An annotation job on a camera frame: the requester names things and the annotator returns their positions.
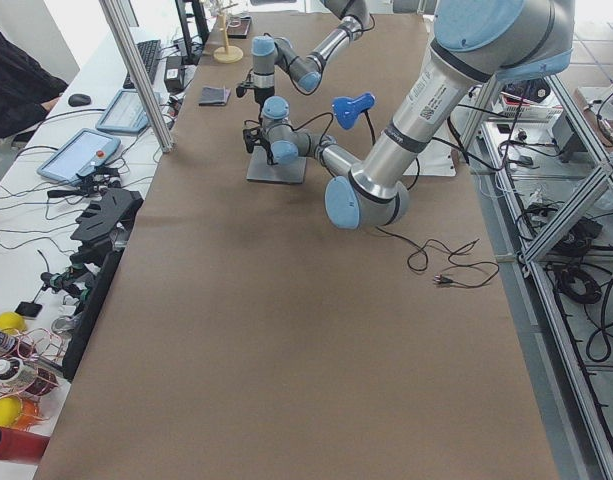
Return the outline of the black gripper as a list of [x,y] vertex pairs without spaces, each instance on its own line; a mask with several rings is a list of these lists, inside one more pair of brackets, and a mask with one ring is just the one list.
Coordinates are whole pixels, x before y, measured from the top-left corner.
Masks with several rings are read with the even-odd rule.
[[259,140],[260,146],[264,149],[266,154],[266,163],[268,165],[277,165],[277,162],[274,159],[274,155],[271,149],[271,143],[264,137],[261,137]]
[[254,87],[254,99],[259,106],[263,106],[266,100],[274,95],[274,87]]

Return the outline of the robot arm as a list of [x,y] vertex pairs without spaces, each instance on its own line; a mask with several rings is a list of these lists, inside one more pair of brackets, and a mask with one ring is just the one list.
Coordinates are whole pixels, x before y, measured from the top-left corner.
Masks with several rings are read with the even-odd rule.
[[246,90],[254,92],[262,107],[275,95],[275,70],[284,71],[294,87],[304,95],[315,92],[321,84],[326,66],[367,30],[371,15],[365,1],[323,1],[322,4],[339,20],[339,25],[309,54],[300,56],[285,37],[256,36],[252,40],[252,70],[237,86],[241,98]]
[[307,57],[285,38],[253,40],[251,79],[260,104],[258,134],[244,135],[247,149],[262,146],[271,164],[312,157],[333,178],[325,191],[330,221],[342,229],[385,226],[407,211],[401,177],[467,91],[491,77],[511,83],[565,70],[572,52],[572,1],[442,1],[435,10],[430,58],[367,157],[356,158],[325,134],[297,130],[287,101],[274,93],[282,69],[307,93],[321,83],[330,59],[359,39],[370,19],[362,1],[328,1],[340,24]]

